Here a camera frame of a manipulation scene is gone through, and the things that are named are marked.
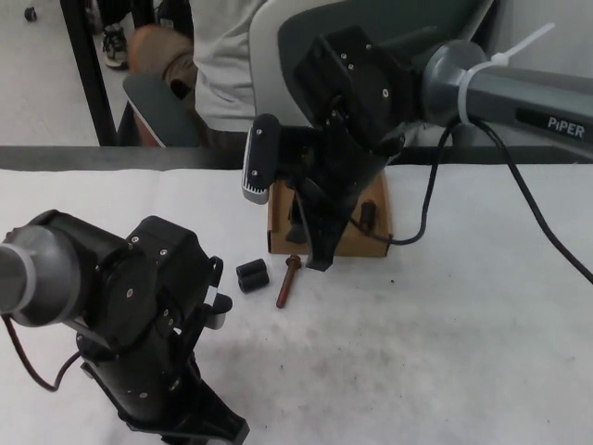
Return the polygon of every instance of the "robotic arm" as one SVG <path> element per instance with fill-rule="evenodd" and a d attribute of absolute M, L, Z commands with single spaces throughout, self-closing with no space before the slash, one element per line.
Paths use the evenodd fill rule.
<path fill-rule="evenodd" d="M 0 313 L 77 332 L 88 374 L 130 429 L 171 444 L 240 445 L 249 428 L 202 380 L 194 347 L 233 303 L 222 261 L 196 235 L 157 217 L 127 240 L 50 211 L 0 245 Z"/>
<path fill-rule="evenodd" d="M 314 129 L 287 128 L 270 115 L 254 122 L 243 189 L 264 204 L 276 180 L 295 190 L 293 229 L 308 240 L 308 267 L 327 270 L 360 193 L 404 149 L 404 132 L 420 122 L 448 126 L 466 105 L 472 119 L 544 135 L 593 157 L 593 81 L 492 66 L 466 41 L 382 48 L 360 28 L 319 37 L 296 68 Z"/>

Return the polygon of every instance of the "white zip tie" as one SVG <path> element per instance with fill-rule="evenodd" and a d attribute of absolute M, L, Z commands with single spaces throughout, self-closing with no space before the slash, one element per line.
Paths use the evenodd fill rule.
<path fill-rule="evenodd" d="M 462 123 L 466 125 L 471 124 L 470 117 L 467 114 L 467 91 L 470 87 L 470 83 L 472 82 L 473 76 L 475 76 L 481 70 L 485 70 L 486 68 L 495 66 L 508 67 L 511 57 L 523 51 L 527 46 L 529 46 L 533 42 L 541 39 L 545 34 L 553 30 L 555 26 L 555 23 L 548 23 L 547 25 L 541 27 L 539 30 L 531 34 L 526 39 L 522 40 L 519 44 L 511 48 L 509 51 L 505 53 L 496 53 L 487 62 L 479 63 L 475 67 L 465 72 L 465 74 L 461 78 L 460 92 L 457 99 L 457 107 L 460 113 L 460 119 Z"/>

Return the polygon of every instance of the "cardboard box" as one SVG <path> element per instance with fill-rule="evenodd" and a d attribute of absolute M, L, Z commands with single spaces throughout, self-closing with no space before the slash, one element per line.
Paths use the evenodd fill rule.
<path fill-rule="evenodd" d="M 288 216 L 293 203 L 295 192 L 286 187 L 284 182 L 278 182 L 271 188 L 268 204 L 268 251 L 284 255 L 302 255 L 309 253 L 309 245 L 299 245 L 286 241 L 290 230 Z M 355 220 L 360 218 L 360 204 L 372 199 L 377 204 L 377 221 L 374 232 L 378 235 L 391 237 L 393 228 L 391 222 L 391 205 L 389 204 L 389 190 L 385 175 L 382 173 L 364 191 L 359 205 L 353 213 Z M 342 241 L 337 247 L 336 256 L 339 257 L 384 257 L 389 245 L 376 241 L 362 234 L 352 224 L 347 226 Z"/>

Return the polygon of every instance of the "floor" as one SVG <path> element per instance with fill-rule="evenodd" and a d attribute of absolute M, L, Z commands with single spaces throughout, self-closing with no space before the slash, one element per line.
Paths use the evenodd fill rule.
<path fill-rule="evenodd" d="M 37 0 L 38 21 L 23 17 L 26 2 L 0 2 L 0 145 L 96 146 L 95 129 L 58 0 Z M 124 27 L 133 30 L 131 18 Z M 101 38 L 95 37 L 101 57 Z M 125 73 L 104 67 L 115 122 L 126 104 Z"/>

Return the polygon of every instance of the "gray cylindrical joint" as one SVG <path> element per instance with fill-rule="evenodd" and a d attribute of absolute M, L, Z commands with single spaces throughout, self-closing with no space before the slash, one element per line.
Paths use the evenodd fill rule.
<path fill-rule="evenodd" d="M 79 315 L 81 265 L 60 232 L 25 226 L 0 244 L 0 313 L 19 324 L 62 323 Z"/>
<path fill-rule="evenodd" d="M 27 262 L 32 264 L 30 258 L 24 260 L 11 246 L 0 246 L 0 313 L 18 311 L 26 303 L 27 294 L 31 294 L 27 288 L 31 282 L 27 279 Z"/>

